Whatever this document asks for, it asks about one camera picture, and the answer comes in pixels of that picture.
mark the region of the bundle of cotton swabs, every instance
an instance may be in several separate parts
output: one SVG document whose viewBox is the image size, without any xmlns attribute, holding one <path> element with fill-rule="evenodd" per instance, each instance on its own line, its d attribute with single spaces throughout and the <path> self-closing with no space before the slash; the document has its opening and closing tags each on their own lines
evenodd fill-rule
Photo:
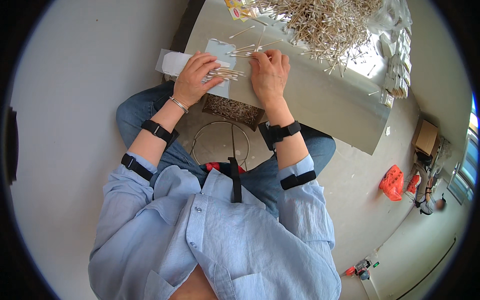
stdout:
<svg viewBox="0 0 480 300">
<path fill-rule="evenodd" d="M 220 68 L 213 69 L 210 72 L 208 72 L 206 78 L 207 79 L 212 79 L 214 77 L 219 77 L 219 78 L 223 78 L 223 80 L 227 80 L 227 81 L 228 80 L 238 81 L 237 77 L 239 77 L 239 76 L 246 77 L 244 74 L 245 74 L 245 72 L 242 72 L 242 71 L 230 70 L 227 67 L 220 67 Z"/>
<path fill-rule="evenodd" d="M 285 32 L 293 30 L 290 40 L 294 46 L 304 42 L 309 48 L 304 54 L 311 59 L 326 60 L 330 72 L 340 65 L 347 69 L 352 52 L 370 41 L 367 20 L 382 6 L 382 0 L 253 0 L 242 6 L 244 9 L 258 9 L 260 14 L 281 18 L 287 22 Z"/>
</svg>

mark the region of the red plastic bag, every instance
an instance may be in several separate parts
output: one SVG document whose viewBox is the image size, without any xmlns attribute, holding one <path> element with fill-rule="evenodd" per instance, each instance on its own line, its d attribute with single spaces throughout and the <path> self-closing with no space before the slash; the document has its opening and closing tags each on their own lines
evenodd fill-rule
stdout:
<svg viewBox="0 0 480 300">
<path fill-rule="evenodd" d="M 380 190 L 392 201 L 402 200 L 403 172 L 397 165 L 393 165 L 378 186 Z"/>
<path fill-rule="evenodd" d="M 410 183 L 407 186 L 407 191 L 415 194 L 417 191 L 417 183 L 420 181 L 420 175 L 413 175 L 412 180 L 410 180 Z"/>
</svg>

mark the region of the woman's left hand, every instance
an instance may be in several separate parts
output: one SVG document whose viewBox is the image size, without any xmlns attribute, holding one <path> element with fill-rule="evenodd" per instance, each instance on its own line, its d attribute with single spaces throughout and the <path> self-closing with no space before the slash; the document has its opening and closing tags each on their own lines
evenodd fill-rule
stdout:
<svg viewBox="0 0 480 300">
<path fill-rule="evenodd" d="M 220 67 L 220 64 L 215 62 L 216 59 L 216 56 L 212 56 L 208 52 L 197 51 L 190 57 L 178 76 L 173 88 L 173 97 L 186 109 L 197 103 L 209 89 L 223 81 L 222 78 L 215 77 L 202 83 L 202 79 L 209 71 Z"/>
</svg>

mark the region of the knee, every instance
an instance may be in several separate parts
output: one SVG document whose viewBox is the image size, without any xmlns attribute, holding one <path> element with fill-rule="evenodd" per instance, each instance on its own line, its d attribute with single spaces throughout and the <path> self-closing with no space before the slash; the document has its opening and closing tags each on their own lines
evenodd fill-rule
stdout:
<svg viewBox="0 0 480 300">
<path fill-rule="evenodd" d="M 307 141 L 307 148 L 312 157 L 332 158 L 336 144 L 330 136 L 318 136 Z"/>
<path fill-rule="evenodd" d="M 115 119 L 117 121 L 117 125 L 121 126 L 122 124 L 126 123 L 129 116 L 132 113 L 132 105 L 131 102 L 127 99 L 125 102 L 120 104 L 117 108 L 117 113 L 115 115 Z"/>
<path fill-rule="evenodd" d="M 309 140 L 307 148 L 313 160 L 315 173 L 318 176 L 335 153 L 335 141 L 329 136 L 315 137 Z"/>
</svg>

